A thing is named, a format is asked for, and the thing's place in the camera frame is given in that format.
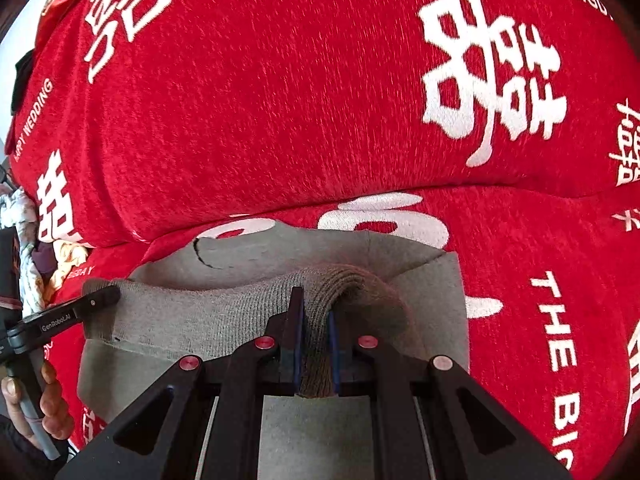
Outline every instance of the red cushion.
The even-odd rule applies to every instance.
[[[640,378],[640,71],[600,0],[78,0],[52,16],[12,165],[41,238],[99,247],[58,300],[273,219],[455,250],[472,375],[577,479],[597,475]],[[50,349],[77,441],[99,428],[73,396],[81,347],[76,330]]]

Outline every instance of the human hand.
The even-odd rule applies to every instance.
[[[42,377],[47,383],[40,399],[40,408],[45,415],[42,427],[53,438],[66,440],[74,429],[74,420],[69,415],[69,405],[62,398],[62,386],[56,378],[56,369],[48,361],[42,365]],[[2,380],[2,395],[15,429],[35,447],[42,449],[20,409],[20,390],[12,378],[5,377]]]

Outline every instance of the black metal bracket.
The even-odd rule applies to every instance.
[[[300,388],[303,301],[294,288],[288,311],[229,356],[183,357],[56,480],[191,480],[198,473],[202,480],[254,480],[263,397],[293,396]],[[371,400],[377,480],[571,478],[449,357],[404,356],[341,312],[327,324],[336,392]]]
[[[37,312],[0,332],[0,364],[12,357],[42,348],[51,338],[84,320],[98,308],[120,300],[120,289],[109,285],[76,300]]]
[[[44,362],[42,347],[51,338],[81,322],[89,312],[114,305],[120,299],[120,289],[111,285],[77,300],[52,307],[20,320],[20,310],[0,308],[0,364],[17,380],[20,388],[20,408],[47,458],[55,460],[66,442],[57,441],[44,431],[44,413],[40,398],[46,386],[41,374]]]

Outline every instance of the red fabric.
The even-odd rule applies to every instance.
[[[64,16],[16,119],[18,179],[36,196],[60,150],[65,174],[81,175],[66,184],[74,229],[94,246],[153,240],[230,214],[423,186],[599,192],[617,182],[618,165],[607,156],[616,148],[616,103],[640,102],[638,65],[609,16],[582,0],[481,0],[488,23],[513,16],[529,40],[535,26],[561,61],[548,79],[535,64],[518,72],[527,124],[533,77],[540,95],[548,83],[567,102],[548,140],[540,125],[512,141],[496,114],[493,155],[470,168],[488,115],[478,102],[465,139],[422,120],[422,78],[447,59],[425,40],[418,17],[435,0],[140,0],[128,29],[136,0],[120,10],[122,1],[80,0]],[[157,2],[166,7],[140,28]],[[460,2],[473,23],[468,1]],[[92,7],[106,16],[96,18],[95,34],[85,21]],[[111,30],[113,55],[89,83]],[[482,76],[479,47],[465,60]],[[516,72],[497,57],[495,71],[502,94]],[[31,114],[47,79],[42,113]],[[442,84],[443,101],[455,106],[450,83]]]
[[[639,67],[599,0],[78,0],[56,23],[12,167],[40,238],[98,247],[58,301],[227,223],[210,235],[277,219],[455,250],[472,375],[577,479],[597,475],[640,377]],[[550,353],[569,341],[575,365]],[[50,349],[78,444],[100,428],[72,394],[81,348],[76,330]],[[558,422],[573,394],[577,420]]]
[[[629,202],[637,202],[640,184],[582,199],[498,187],[457,187],[411,190],[399,195],[412,206],[382,209],[385,201],[372,200],[366,209],[345,209],[328,203],[282,210],[261,216],[316,228],[358,228],[366,223],[375,230],[396,224],[396,234],[412,229],[414,239],[447,234],[447,250],[457,251],[465,293],[494,298],[498,312],[470,319],[471,374],[507,409],[557,454],[571,450],[571,471],[577,479],[593,478],[620,443],[629,404],[629,353],[627,345],[640,321],[638,285],[630,269],[640,266],[640,229],[626,231],[626,222],[614,218]],[[386,203],[393,205],[391,196]],[[412,211],[418,216],[406,216]],[[433,219],[444,225],[434,226]],[[96,249],[84,266],[65,283],[59,301],[79,294],[87,276],[127,276],[139,264],[173,253],[215,222],[155,240],[151,245],[126,244]],[[209,235],[251,232],[267,228],[266,220],[231,219]],[[552,272],[561,297],[551,289],[533,286],[532,279],[546,279]],[[569,334],[546,334],[552,324],[540,305],[564,305],[559,322]],[[572,341],[575,362],[552,370],[549,341]],[[82,336],[65,333],[54,342],[51,358],[64,367],[68,354],[78,354]],[[77,368],[66,384],[77,384]],[[556,397],[579,394],[580,409],[574,424],[558,430]],[[83,406],[68,398],[75,416]],[[76,439],[81,439],[78,426]],[[553,439],[577,431],[576,440],[553,446]]]

